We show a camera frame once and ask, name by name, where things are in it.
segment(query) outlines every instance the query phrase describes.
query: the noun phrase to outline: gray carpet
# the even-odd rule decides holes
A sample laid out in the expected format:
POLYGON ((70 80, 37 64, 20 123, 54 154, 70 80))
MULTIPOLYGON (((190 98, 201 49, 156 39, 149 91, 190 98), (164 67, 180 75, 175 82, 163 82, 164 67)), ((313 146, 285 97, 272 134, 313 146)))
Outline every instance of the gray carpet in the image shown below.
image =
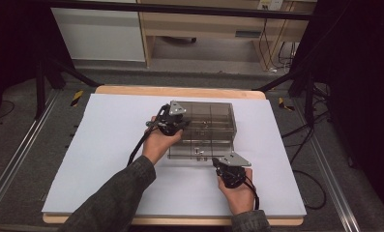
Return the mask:
MULTIPOLYGON (((269 76, 254 76, 241 74, 205 74, 177 72, 99 72, 82 71, 94 80, 107 84, 123 85, 152 85, 152 86, 182 86, 250 89, 262 86, 270 81, 269 76)), ((64 157, 67 146, 72 141, 85 104, 94 88, 85 86, 75 79, 68 79, 67 87, 60 92, 57 103, 45 123, 34 146, 29 151, 15 179, 0 203, 0 224, 26 224, 36 226, 47 225, 42 221, 41 209, 44 204, 42 196, 49 191, 51 182, 64 157), (84 90, 84 95, 76 107, 70 103, 77 90, 84 90)), ((278 90, 267 94, 271 101, 281 134, 302 126, 297 111, 279 108, 278 97, 284 96, 288 83, 279 86, 278 90)), ((28 125, 32 123, 35 113, 34 81, 29 80, 7 91, 5 99, 15 103, 15 110, 0 119, 0 174, 8 163, 28 125)), ((319 105, 315 114, 325 111, 324 105, 319 105)), ((301 143, 305 132, 299 132, 285 138, 284 145, 301 143)), ((384 231, 384 207, 369 186, 367 179, 360 170, 347 166, 344 152, 332 125, 326 119, 316 125, 315 136, 318 137, 330 165, 340 181, 340 185, 355 214, 362 231, 384 231)), ((294 154, 297 147, 287 147, 288 156, 294 154)), ((307 143, 293 167, 305 171, 325 188, 313 150, 307 143)), ((311 206, 322 202, 322 192, 319 187, 307 177, 295 174, 300 192, 311 206)), ((190 228, 201 231, 202 228, 190 228)), ((340 217, 327 193, 327 204, 321 210, 308 210, 303 225, 298 227, 275 227, 276 231, 344 231, 340 217)))

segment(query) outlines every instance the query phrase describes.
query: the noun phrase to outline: floor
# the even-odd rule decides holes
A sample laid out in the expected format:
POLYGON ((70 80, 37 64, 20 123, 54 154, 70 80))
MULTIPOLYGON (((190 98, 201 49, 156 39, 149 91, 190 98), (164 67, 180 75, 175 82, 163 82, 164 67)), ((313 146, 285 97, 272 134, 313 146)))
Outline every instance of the floor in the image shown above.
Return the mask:
MULTIPOLYGON (((291 46, 287 46, 282 51, 281 57, 289 57, 292 53, 290 48, 291 46)), ((279 63, 279 59, 276 58, 274 63, 278 65, 277 71, 264 72, 250 42, 197 39, 196 43, 190 43, 189 40, 158 38, 154 59, 148 68, 138 65, 122 68, 113 64, 107 67, 106 71, 100 71, 91 70, 81 63, 76 67, 95 80, 111 84, 251 89, 288 72, 286 61, 282 60, 279 63)), ((94 91, 93 88, 82 85, 75 79, 67 76, 66 79, 67 87, 56 93, 57 103, 53 105, 39 136, 30 138, 31 146, 27 147, 25 154, 20 155, 22 157, 20 165, 15 165, 17 172, 9 175, 12 183, 2 187, 6 194, 0 197, 0 224, 33 225, 39 226, 37 228, 43 231, 54 229, 52 225, 48 226, 42 222, 41 208, 44 194, 50 188, 50 180, 56 174, 68 144, 73 139, 85 103, 90 93, 94 91), (84 90, 82 100, 77 107, 68 107, 78 89, 84 90), (21 209, 22 214, 13 209, 21 209)), ((303 99, 287 97, 286 90, 289 84, 289 82, 283 83, 266 93, 273 106, 281 134, 293 131, 304 124, 301 113, 303 99), (286 106, 292 105, 295 110, 281 107, 280 98, 284 98, 286 106)), ((0 108, 2 116, 0 178, 5 177, 2 173, 5 173, 5 168, 11 163, 25 133, 34 123, 33 80, 9 88, 4 100, 0 108)), ((331 125, 329 114, 325 113, 324 100, 316 99, 314 107, 314 115, 322 116, 317 120, 313 137, 306 143, 292 165, 293 169, 300 171, 295 172, 295 177, 305 204, 310 206, 307 209, 308 215, 303 225, 299 227, 273 229, 384 231, 384 207, 371 189, 364 173, 348 166, 346 152, 331 125), (311 174, 313 179, 322 185, 324 191, 302 172, 311 174), (327 172, 332 172, 334 179, 327 172), (312 206, 318 206, 323 202, 324 192, 327 195, 326 204, 321 209, 311 209, 312 206)), ((306 135, 307 131, 303 130, 283 140, 290 159, 306 135)))

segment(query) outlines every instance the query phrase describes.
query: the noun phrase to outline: tripod leg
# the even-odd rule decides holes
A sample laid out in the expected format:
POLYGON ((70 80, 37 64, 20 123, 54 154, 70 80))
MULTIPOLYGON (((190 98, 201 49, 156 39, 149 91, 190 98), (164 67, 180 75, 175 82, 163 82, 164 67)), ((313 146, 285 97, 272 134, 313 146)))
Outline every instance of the tripod leg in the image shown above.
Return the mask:
POLYGON ((89 86, 91 86, 91 87, 99 87, 99 86, 103 85, 103 84, 101 84, 101 83, 98 83, 98 82, 96 82, 96 81, 94 81, 94 80, 92 80, 92 79, 86 77, 85 75, 83 75, 83 74, 77 72, 76 70, 71 69, 70 67, 68 67, 68 66, 66 66, 66 65, 64 65, 64 64, 62 64, 61 62, 59 62, 59 61, 56 60, 56 59, 53 59, 53 58, 50 57, 50 58, 48 58, 48 60, 49 60, 52 64, 56 65, 57 67, 59 67, 60 69, 62 69, 63 71, 65 71, 66 73, 69 73, 70 75, 72 75, 72 76, 74 76, 75 78, 77 78, 77 79, 83 81, 85 84, 87 84, 87 85, 89 85, 89 86))

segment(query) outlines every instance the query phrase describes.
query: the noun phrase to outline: gray sleeve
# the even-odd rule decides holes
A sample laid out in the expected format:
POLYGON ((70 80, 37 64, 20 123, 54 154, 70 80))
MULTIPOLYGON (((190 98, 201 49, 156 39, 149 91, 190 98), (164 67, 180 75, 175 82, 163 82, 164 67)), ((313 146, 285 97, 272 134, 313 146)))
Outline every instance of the gray sleeve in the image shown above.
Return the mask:
POLYGON ((264 211, 245 212, 231 218, 233 232, 271 231, 264 211))
POLYGON ((90 196, 58 231, 126 231, 143 191, 155 179, 153 163, 140 156, 90 196))

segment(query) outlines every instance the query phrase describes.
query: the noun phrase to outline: black handheld controller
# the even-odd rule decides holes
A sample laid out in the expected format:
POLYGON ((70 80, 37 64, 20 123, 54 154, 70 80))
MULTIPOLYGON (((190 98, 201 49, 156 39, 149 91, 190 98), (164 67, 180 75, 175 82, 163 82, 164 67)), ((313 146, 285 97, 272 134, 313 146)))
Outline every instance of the black handheld controller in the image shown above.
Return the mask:
POLYGON ((227 166, 219 159, 212 158, 216 173, 222 178, 224 185, 228 189, 235 189, 246 181, 246 171, 242 166, 227 166))
POLYGON ((166 104, 162 106, 162 114, 158 116, 158 128, 167 136, 173 136, 177 131, 189 125, 190 120, 183 117, 182 113, 173 113, 173 106, 166 104))

